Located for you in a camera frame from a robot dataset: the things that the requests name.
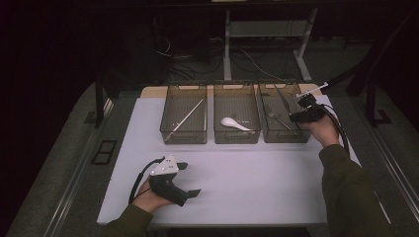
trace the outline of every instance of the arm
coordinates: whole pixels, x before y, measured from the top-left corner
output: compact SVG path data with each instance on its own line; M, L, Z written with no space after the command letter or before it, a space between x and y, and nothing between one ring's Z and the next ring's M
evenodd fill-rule
M139 195L129 204L120 218L109 222L101 237L110 236L144 236L145 230L153 218L152 213L161 206L171 204L169 200L159 197L151 189L148 179L139 188Z
M339 144L333 122L324 117L306 123L323 146L322 189L331 236L394 236L367 173Z

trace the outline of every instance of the white spoon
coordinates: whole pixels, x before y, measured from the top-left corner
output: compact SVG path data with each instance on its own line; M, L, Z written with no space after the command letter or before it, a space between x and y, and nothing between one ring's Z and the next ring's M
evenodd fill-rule
M239 123L237 123L236 120L234 120L233 118L229 118L229 117L223 118L221 120L221 124L223 124L224 126L235 127L237 129L240 129L240 130L245 130L245 131L251 130L249 128L246 128L246 127L240 125Z

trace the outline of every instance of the wrist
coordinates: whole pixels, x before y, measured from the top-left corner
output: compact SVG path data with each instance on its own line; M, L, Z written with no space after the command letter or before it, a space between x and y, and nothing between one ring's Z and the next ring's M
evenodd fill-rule
M340 142L337 139L323 140L320 143L321 143L321 146L323 146L323 148L329 145L336 145L336 144L340 145Z
M132 204L147 211L148 213L152 214L156 211L160 206L158 205L158 201L149 199L149 198L141 198L137 197L132 201Z

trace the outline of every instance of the white table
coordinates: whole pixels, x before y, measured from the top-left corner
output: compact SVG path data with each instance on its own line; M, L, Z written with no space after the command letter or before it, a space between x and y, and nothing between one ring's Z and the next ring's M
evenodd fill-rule
M326 96L316 98L330 105ZM202 191L183 207L170 205L156 211L152 227L326 223L323 167L318 158L321 146L313 137L304 144L268 144L261 132L257 144L215 144L213 99L209 97L208 143L165 145L159 131L164 103L164 98L137 100L98 223L118 218L138 173L150 161L169 154L178 162L189 163L174 179L175 185L184 191ZM359 163L352 147L350 150Z

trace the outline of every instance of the sleeve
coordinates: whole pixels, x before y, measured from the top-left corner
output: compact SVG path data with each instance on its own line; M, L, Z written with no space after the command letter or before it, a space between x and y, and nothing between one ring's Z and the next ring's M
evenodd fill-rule
M372 181L340 145L320 151L322 189L331 236L395 236Z
M145 230L152 218L152 214L130 204L126 207L120 218L109 222L105 226L100 237L145 236Z

